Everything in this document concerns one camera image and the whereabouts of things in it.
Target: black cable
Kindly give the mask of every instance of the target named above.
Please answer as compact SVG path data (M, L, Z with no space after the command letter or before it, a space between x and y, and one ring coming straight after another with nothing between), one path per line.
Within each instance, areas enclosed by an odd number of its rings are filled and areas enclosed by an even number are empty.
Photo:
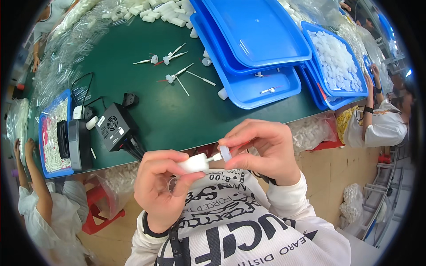
M86 107L86 106L88 106L88 105L90 105L90 104L92 104L92 103L96 102L96 101L97 101L97 100L99 100L99 99L102 99L102 105L104 106L104 109L106 110L107 108L105 107L105 102L104 102L104 97L103 97L103 96L100 96L100 97L98 97L96 100L91 101L90 103L86 104L84 107Z
M95 75L95 74L94 74L94 72L89 72L89 73L87 73L87 74L84 74L82 77L79 77L76 81L74 81L74 82L72 83L72 85L71 85L71 94L73 95L74 100L77 102L77 99L75 98L75 95L74 95L74 92L72 91L72 88L74 87L74 84L75 84L77 81L81 80L82 78L84 78L85 76L87 76L87 75L89 75L89 74L92 74L92 77L90 78L89 86L87 87L87 91L86 91L86 94L84 95L83 102L81 103L82 108L81 108L80 118L82 118L82 117L83 117L83 106L84 106L84 101L85 101L85 99L86 99L86 97L87 97L87 94L89 93L90 85L92 84L93 76Z

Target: pile of white parts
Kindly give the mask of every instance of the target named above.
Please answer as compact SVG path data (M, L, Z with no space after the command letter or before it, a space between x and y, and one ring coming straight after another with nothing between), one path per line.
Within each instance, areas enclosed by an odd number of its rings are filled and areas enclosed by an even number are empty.
M332 90L363 91L358 68L346 46L324 31L308 31L317 49L328 87Z
M43 151L46 159L44 165L48 172L54 172L62 168L70 167L70 159L62 159L59 154L58 133L56 125L61 120L67 120L68 99L61 101L60 104L48 115L47 123L47 142L44 143L45 133L43 133Z
M115 22L121 18L130 20L133 16L140 16L143 21L151 23L161 18L164 22L192 29L190 36L198 37L189 19L195 12L189 0L132 0L129 2L134 3L130 8L117 9L104 14L102 18L111 18Z

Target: black device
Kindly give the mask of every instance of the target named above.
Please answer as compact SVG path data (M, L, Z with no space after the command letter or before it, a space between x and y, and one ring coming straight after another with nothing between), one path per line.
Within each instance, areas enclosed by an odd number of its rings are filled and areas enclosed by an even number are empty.
M86 122L74 119L68 123L69 158L74 171L92 168L92 152L90 150L90 132Z
M138 131L138 126L129 111L118 103L108 107L95 127L110 152L125 149Z

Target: black wristband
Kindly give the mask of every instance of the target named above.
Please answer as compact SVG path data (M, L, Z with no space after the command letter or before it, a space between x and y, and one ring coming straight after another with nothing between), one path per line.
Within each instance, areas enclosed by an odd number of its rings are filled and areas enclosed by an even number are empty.
M148 213L145 212L144 217L142 218L142 225L144 226L144 234L148 234L152 237L165 237L168 235L168 230L166 230L165 232L161 233L161 234L157 234L154 233L153 231L151 231L150 227L148 226Z

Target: clear plastic bag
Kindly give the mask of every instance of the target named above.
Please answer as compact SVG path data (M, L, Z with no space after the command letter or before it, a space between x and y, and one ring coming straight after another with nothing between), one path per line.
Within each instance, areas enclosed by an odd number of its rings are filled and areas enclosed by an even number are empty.
M349 224L360 221L363 215L363 194L358 184L352 184L343 190L344 202L339 209Z
M109 207L105 204L97 204L98 208L109 220L113 219L121 211L134 192L136 174L140 162L128 163L108 168L103 172L92 174L96 176L105 190Z
M336 141L336 118L333 113L322 113L287 124L293 135L294 153L312 150L323 141Z
M21 100L14 100L9 112L7 113L6 119L6 133L12 151L15 139L19 139L21 141L19 152L23 165L26 165L24 158L24 143L27 141L28 112L28 99L24 98Z

